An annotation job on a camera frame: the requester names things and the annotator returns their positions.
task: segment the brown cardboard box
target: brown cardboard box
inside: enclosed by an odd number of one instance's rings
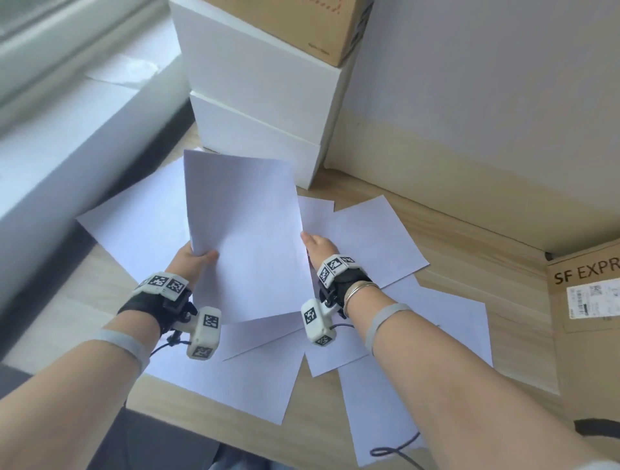
[[[620,240],[552,261],[547,274],[565,412],[620,460]]]
[[[206,0],[338,66],[359,42],[374,0]]]

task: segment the wrist-mounted device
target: wrist-mounted device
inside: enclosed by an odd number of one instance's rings
[[[318,345],[326,346],[336,339],[332,314],[338,312],[346,318],[345,295],[358,281],[374,285],[362,267],[353,258],[332,255],[323,261],[317,271],[319,277],[319,299],[310,299],[301,307],[301,315],[308,339]]]
[[[137,310],[151,315],[159,324],[160,333],[170,330],[190,334],[187,355],[206,360],[218,348],[221,333],[221,311],[213,307],[197,310],[190,302],[189,281],[179,275],[158,272],[136,287],[131,298],[118,310]]]

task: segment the wire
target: wire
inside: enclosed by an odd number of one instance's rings
[[[349,323],[336,323],[335,325],[331,325],[329,329],[333,330],[337,326],[350,326],[351,328],[355,328],[353,325],[350,325]]]
[[[372,457],[385,457],[385,456],[390,455],[390,454],[396,454],[399,457],[405,459],[407,462],[409,462],[411,465],[416,467],[418,470],[424,470],[424,467],[422,465],[420,465],[418,462],[413,460],[407,454],[401,452],[405,447],[413,444],[418,437],[420,437],[420,432],[415,433],[415,435],[410,440],[408,440],[407,442],[405,442],[402,445],[399,445],[397,448],[393,448],[393,447],[375,447],[374,449],[371,449],[370,455]]]
[[[162,344],[161,346],[155,348],[155,350],[151,353],[151,355],[149,357],[153,357],[153,355],[158,352],[161,351],[163,348],[165,348],[166,346],[176,346],[177,344],[192,344],[189,341],[181,341],[179,339],[179,336],[176,336],[175,334],[172,334],[170,336],[168,336],[168,338],[166,339],[167,343],[166,344]],[[131,466],[131,460],[129,458],[129,434],[128,434],[128,427],[129,427],[129,418],[128,418],[128,414],[127,414],[127,400],[124,401],[123,403],[123,408],[125,409],[125,411],[123,412],[125,415],[125,466],[127,467],[127,470],[132,470],[133,467]]]

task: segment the person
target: person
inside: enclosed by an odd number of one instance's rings
[[[326,238],[301,237],[315,269],[338,253]],[[215,251],[194,256],[188,243],[166,272],[185,278],[191,288],[217,258]],[[373,286],[348,299],[347,312],[362,340],[375,315],[392,304]],[[153,316],[132,310],[104,329],[129,335],[149,351],[161,333]],[[442,469],[620,469],[411,310],[381,325],[373,353]],[[134,356],[106,341],[88,340],[65,353],[0,401],[0,468],[86,468],[139,373]]]

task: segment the person's left arm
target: person's left arm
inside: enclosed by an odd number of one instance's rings
[[[188,243],[166,272],[184,277],[192,288],[217,255],[193,256]],[[130,335],[149,351],[160,338],[155,318],[134,310],[104,329]],[[138,361],[108,342],[85,341],[66,352],[0,400],[0,468],[86,468],[139,373]]]

